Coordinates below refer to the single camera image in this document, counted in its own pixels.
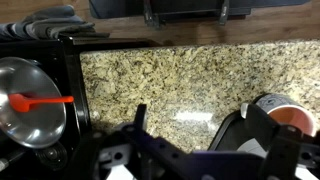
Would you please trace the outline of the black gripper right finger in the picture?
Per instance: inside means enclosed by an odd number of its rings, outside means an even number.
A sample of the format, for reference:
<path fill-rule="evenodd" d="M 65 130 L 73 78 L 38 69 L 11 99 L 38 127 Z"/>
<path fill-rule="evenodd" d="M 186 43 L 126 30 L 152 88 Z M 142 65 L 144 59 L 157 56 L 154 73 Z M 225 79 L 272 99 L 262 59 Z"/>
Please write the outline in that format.
<path fill-rule="evenodd" d="M 279 129 L 279 124 L 256 104 L 247 106 L 245 124 L 249 133 L 267 151 Z"/>

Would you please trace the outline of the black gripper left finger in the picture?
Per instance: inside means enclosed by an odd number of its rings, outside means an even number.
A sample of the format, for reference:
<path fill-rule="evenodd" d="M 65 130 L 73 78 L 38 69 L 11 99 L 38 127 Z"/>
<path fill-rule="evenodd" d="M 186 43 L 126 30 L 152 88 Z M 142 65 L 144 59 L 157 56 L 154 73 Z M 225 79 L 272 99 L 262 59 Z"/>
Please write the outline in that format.
<path fill-rule="evenodd" d="M 139 104 L 137 106 L 134 124 L 142 129 L 145 130 L 147 128 L 147 105 L 146 104 Z"/>

